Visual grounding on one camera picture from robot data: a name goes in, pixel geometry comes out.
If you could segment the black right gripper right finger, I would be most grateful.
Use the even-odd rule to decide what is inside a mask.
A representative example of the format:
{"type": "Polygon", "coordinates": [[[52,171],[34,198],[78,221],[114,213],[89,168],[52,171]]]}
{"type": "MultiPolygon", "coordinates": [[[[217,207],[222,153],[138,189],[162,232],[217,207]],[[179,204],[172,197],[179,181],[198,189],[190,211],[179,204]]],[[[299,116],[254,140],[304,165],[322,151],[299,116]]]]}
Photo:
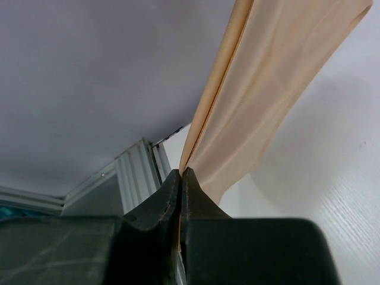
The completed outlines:
{"type": "Polygon", "coordinates": [[[303,218],[233,218],[182,176],[180,246],[188,284],[339,284],[326,238],[303,218]]]}

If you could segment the peach cloth napkin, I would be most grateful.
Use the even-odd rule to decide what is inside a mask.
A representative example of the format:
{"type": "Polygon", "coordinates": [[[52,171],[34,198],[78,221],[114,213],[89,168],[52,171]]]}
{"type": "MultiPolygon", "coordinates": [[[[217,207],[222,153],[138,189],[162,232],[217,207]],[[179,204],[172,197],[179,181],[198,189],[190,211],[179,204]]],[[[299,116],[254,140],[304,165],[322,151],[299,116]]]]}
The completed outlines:
{"type": "Polygon", "coordinates": [[[233,13],[180,165],[233,217],[303,217],[333,250],[379,245],[378,1],[233,13]]]}

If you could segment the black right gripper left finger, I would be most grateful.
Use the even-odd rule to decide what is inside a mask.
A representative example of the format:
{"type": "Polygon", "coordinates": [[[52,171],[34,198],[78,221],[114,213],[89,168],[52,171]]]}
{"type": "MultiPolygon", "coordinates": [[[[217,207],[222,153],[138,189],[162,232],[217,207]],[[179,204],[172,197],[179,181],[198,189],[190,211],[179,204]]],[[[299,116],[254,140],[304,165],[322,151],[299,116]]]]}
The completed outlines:
{"type": "Polygon", "coordinates": [[[2,284],[175,284],[181,177],[124,216],[1,221],[2,284]]]}

